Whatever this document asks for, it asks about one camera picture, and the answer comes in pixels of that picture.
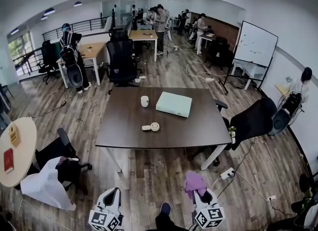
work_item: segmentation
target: cup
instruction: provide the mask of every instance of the cup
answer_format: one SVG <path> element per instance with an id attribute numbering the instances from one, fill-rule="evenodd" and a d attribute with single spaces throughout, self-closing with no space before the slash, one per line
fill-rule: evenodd
<path id="1" fill-rule="evenodd" d="M 148 98 L 148 96 L 142 96 L 142 97 L 140 98 L 140 100 L 141 100 L 141 105 L 142 105 L 143 107 L 147 107 L 147 106 L 148 106 L 148 104 L 149 104 L 149 98 Z"/>

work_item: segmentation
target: wooden holder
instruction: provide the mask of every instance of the wooden holder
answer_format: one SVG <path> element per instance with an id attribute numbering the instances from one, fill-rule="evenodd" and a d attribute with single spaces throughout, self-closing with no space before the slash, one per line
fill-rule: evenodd
<path id="1" fill-rule="evenodd" d="M 18 147 L 20 144 L 20 135 L 19 135 L 19 130 L 18 127 L 15 124 L 12 124 L 9 127 L 9 136 L 10 136 L 10 141 L 14 147 Z"/>

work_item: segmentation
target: blue sneaker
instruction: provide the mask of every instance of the blue sneaker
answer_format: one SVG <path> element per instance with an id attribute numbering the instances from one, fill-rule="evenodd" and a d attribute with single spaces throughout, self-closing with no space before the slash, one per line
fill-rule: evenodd
<path id="1" fill-rule="evenodd" d="M 161 205 L 160 212 L 161 213 L 165 213 L 165 214 L 167 214 L 169 216 L 170 212 L 171 212 L 171 205 L 169 203 L 163 203 Z"/>

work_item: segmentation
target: whiteboard stand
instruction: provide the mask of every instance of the whiteboard stand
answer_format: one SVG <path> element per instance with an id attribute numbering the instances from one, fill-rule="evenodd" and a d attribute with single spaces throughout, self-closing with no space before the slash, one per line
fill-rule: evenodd
<path id="1" fill-rule="evenodd" d="M 224 82 L 219 80 L 219 83 L 223 86 L 226 92 L 225 95 L 228 95 L 229 93 L 225 86 L 229 77 L 260 81 L 259 87 L 257 88 L 260 90 L 260 87 L 262 86 L 267 75 L 268 68 L 272 63 L 277 41 L 278 37 L 274 34 L 251 23 L 243 21 L 237 45 L 235 46 L 234 50 L 233 61 L 238 60 L 240 62 L 246 63 L 246 65 L 253 64 L 253 66 L 265 68 L 266 71 L 262 79 L 251 78 L 246 75 L 236 76 L 231 74 L 231 68 L 233 67 L 232 63 L 232 66 L 230 66 L 228 69 L 228 73 Z"/>

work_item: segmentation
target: gray plank floor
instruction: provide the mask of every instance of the gray plank floor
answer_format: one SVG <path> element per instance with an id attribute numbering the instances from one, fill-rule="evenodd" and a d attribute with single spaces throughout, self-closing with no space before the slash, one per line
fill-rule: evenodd
<path id="1" fill-rule="evenodd" d="M 174 42 L 179 46 L 190 47 L 185 37 L 180 38 L 175 35 Z M 217 80 L 206 83 L 201 78 L 187 75 L 185 72 L 187 61 L 193 61 L 197 57 L 192 53 L 194 53 L 193 49 L 184 48 L 182 53 L 168 55 L 165 53 L 154 63 L 153 51 L 145 49 L 139 66 L 144 70 L 146 79 L 142 79 L 140 86 L 207 88 L 214 98 L 229 105 L 228 110 L 222 111 L 222 115 L 227 118 L 244 111 L 261 98 L 251 86 L 248 91 L 244 91 L 230 84 L 227 84 L 230 93 L 225 96 Z M 206 71 L 216 75 L 224 75 L 227 72 L 226 69 L 218 67 L 212 67 L 209 70 L 206 65 L 205 63 L 191 64 L 188 72 L 196 74 L 199 71 Z M 51 79 L 46 85 L 42 82 L 42 78 L 38 77 L 10 88 L 14 96 L 12 110 L 9 112 L 12 120 L 28 114 L 38 116 L 55 109 L 66 96 L 67 103 L 64 107 L 34 118 L 38 129 L 37 149 L 44 148 L 54 140 L 57 137 L 56 130 L 62 127 L 68 133 L 82 161 L 89 161 L 93 165 L 93 170 L 84 172 L 82 175 L 83 182 L 88 188 L 88 195 L 83 196 L 73 186 L 68 191 L 69 197 L 77 205 L 74 212 L 59 210 L 24 197 L 32 206 L 23 202 L 22 217 L 20 217 L 21 193 L 15 189 L 2 187 L 0 203 L 13 213 L 13 224 L 19 231 L 67 230 L 55 222 L 59 222 L 72 231 L 90 230 L 87 224 L 90 209 L 93 208 L 101 193 L 117 186 L 122 191 L 125 231 L 155 229 L 155 218 L 164 201 L 172 205 L 172 220 L 177 225 L 185 227 L 193 211 L 193 205 L 184 193 L 186 172 L 188 170 L 198 172 L 211 186 L 223 170 L 228 167 L 235 168 L 240 163 L 253 139 L 241 143 L 236 151 L 221 153 L 221 164 L 218 167 L 210 166 L 205 171 L 201 171 L 200 166 L 211 153 L 210 150 L 199 154 L 191 162 L 187 160 L 187 155 L 196 149 L 188 153 L 183 149 L 114 150 L 123 170 L 118 174 L 114 172 L 103 152 L 94 145 L 109 99 L 107 91 L 112 84 L 104 78 L 101 86 L 97 86 L 90 70 L 87 70 L 87 73 L 92 82 L 92 88 L 82 95 L 78 95 L 72 88 L 64 92 L 61 78 Z M 236 85 L 242 84 L 236 79 L 231 80 Z M 255 145 L 239 167 L 239 172 L 265 197 L 276 195 L 277 200 L 273 202 L 273 205 L 285 213 L 291 213 L 290 204 L 303 197 L 298 179 L 300 174 L 306 172 L 306 167 L 296 143 L 287 130 L 274 137 L 256 138 Z M 218 195 L 229 182 L 229 180 L 218 181 L 213 188 L 215 194 Z M 225 209 L 226 220 L 214 230 L 257 230 L 268 221 L 285 218 L 282 213 L 273 210 L 271 205 L 239 176 L 218 201 Z"/>

